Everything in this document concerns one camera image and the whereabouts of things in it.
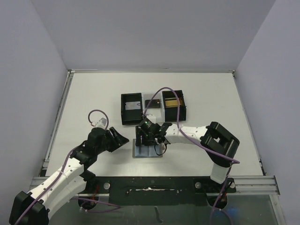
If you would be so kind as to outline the grey card holder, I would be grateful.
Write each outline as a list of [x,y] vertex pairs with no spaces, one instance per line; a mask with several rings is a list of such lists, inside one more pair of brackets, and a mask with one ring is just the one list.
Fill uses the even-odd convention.
[[165,150],[163,144],[156,146],[136,146],[135,139],[133,139],[133,158],[159,158]]

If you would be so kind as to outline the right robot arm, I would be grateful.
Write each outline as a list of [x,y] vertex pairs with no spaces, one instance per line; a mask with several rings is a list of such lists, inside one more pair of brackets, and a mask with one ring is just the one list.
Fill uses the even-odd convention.
[[230,167],[238,164],[234,159],[240,141],[218,122],[203,127],[186,127],[174,123],[159,125],[143,119],[135,127],[136,145],[157,146],[176,143],[193,144],[205,150],[213,162],[209,187],[218,192],[225,187]]

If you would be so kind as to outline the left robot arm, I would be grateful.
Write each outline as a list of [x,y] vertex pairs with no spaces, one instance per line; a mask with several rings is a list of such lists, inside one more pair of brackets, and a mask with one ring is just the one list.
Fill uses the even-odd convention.
[[108,130],[93,128],[87,140],[72,149],[63,165],[36,188],[21,191],[14,199],[9,224],[47,225],[52,215],[73,196],[95,188],[95,174],[88,171],[98,155],[114,152],[129,140],[113,127]]

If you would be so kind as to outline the black white sorting tray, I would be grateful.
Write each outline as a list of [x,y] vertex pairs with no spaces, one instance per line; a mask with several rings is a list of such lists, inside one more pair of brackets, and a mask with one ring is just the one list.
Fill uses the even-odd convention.
[[154,123],[186,121],[182,90],[162,90],[156,95],[150,92],[121,94],[122,125],[138,125],[144,117]]

